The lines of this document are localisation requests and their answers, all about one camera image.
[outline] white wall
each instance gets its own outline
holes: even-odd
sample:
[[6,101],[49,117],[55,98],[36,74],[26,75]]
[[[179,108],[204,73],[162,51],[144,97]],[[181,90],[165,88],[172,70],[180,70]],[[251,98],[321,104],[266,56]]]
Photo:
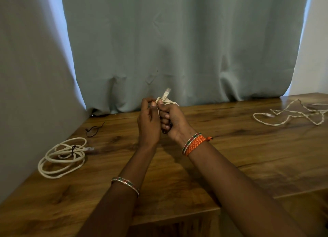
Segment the white wall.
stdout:
[[328,0],[311,0],[289,95],[328,94]]
[[1,202],[88,115],[51,4],[0,0],[0,22]]

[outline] curtain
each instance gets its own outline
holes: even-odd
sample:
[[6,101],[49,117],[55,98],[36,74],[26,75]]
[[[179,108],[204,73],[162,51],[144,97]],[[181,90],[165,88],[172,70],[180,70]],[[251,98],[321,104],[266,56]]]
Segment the curtain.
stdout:
[[293,76],[306,0],[63,0],[89,111],[277,97]]

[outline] wooden table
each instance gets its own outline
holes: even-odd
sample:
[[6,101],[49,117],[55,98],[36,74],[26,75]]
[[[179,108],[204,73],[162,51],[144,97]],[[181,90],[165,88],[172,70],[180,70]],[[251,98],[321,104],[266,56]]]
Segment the wooden table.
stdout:
[[[326,103],[326,94],[306,94],[185,107],[190,124],[241,171],[275,198],[328,188],[328,119],[314,126],[305,118],[273,127],[252,119],[255,112],[281,109],[296,98]],[[297,104],[292,107],[303,110]],[[90,118],[85,128],[104,126],[88,138],[82,168],[60,179],[35,171],[0,206],[0,236],[74,236],[137,148],[138,112]],[[265,118],[281,122],[286,115]],[[165,135],[147,171],[132,225],[167,223],[186,216],[219,212],[213,192],[181,150]]]

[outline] bangle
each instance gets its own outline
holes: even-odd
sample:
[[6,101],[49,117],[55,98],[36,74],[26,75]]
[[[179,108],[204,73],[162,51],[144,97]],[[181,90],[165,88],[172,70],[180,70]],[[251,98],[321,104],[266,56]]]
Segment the bangle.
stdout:
[[183,149],[182,149],[182,155],[185,155],[186,149],[188,148],[188,146],[191,144],[191,142],[197,138],[198,136],[202,135],[201,133],[196,133],[194,136],[192,136],[184,145]]
[[127,179],[124,179],[122,177],[113,177],[112,178],[112,184],[115,181],[121,182],[121,183],[127,185],[128,187],[130,187],[131,189],[133,189],[137,193],[137,198],[139,197],[140,191],[139,191],[138,187],[135,186],[131,181],[129,181]]
[[189,144],[189,146],[186,148],[186,151],[184,153],[185,156],[188,156],[194,149],[196,149],[201,143],[204,141],[210,141],[212,140],[212,137],[208,137],[207,139],[203,135],[199,135],[195,139],[192,140],[192,142]]

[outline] finger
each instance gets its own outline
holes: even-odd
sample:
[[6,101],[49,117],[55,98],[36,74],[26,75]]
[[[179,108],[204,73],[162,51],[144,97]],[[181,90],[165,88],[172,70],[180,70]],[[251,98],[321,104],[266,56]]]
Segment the finger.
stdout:
[[148,98],[143,98],[141,101],[141,111],[145,111],[148,109],[148,103],[152,102],[153,98],[148,97]]
[[158,109],[155,101],[152,101],[150,106],[150,116],[152,118],[151,122],[160,122],[159,115],[158,115]]
[[159,116],[163,119],[170,119],[170,115],[165,111],[159,111]]
[[169,125],[170,124],[170,121],[168,119],[161,118],[161,123],[163,123],[165,125]]
[[163,130],[170,129],[170,126],[169,125],[165,125],[165,124],[161,124],[161,127],[162,127]]
[[162,100],[158,100],[158,108],[161,110],[161,111],[166,111],[167,113],[170,112],[170,108],[171,108],[171,105],[164,105],[163,101]]

